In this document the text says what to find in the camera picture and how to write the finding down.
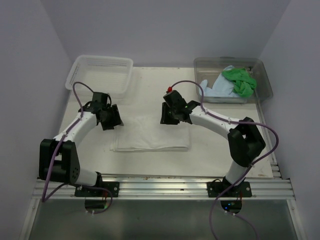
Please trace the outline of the white towel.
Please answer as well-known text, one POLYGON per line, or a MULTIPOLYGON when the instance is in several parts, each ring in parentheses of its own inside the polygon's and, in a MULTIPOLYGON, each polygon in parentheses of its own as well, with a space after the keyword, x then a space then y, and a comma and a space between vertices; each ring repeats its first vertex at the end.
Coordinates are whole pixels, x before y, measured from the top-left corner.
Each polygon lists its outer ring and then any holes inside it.
POLYGON ((185 152, 190 148, 187 126, 160 124, 160 120, 150 115, 126 118, 110 144, 113 152, 185 152))

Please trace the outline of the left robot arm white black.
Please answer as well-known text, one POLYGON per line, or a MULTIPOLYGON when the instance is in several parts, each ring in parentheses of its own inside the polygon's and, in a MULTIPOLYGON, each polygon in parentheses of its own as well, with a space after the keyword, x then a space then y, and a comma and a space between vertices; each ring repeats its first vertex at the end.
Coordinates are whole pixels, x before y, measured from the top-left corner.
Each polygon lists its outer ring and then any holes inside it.
POLYGON ((101 195, 104 190, 101 174, 82 168, 77 152, 86 135, 98 125, 104 131, 123 125, 116 104, 84 107, 64 131, 53 139, 42 140, 39 148, 39 178, 46 180, 50 175, 52 182, 86 186, 92 196, 101 195))

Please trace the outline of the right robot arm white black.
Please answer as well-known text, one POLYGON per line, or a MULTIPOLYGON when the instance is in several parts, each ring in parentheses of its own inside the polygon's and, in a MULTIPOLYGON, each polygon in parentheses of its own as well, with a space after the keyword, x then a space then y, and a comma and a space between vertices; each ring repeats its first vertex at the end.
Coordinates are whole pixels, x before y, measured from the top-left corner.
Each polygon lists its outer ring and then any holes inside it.
POLYGON ((204 127, 227 140, 232 163, 223 178, 222 189, 227 196, 235 196, 241 190, 245 172, 266 147, 254 121, 249 117, 243 120, 228 118, 202 108, 195 101, 180 109, 163 102, 160 123, 178 125, 181 122, 204 127))

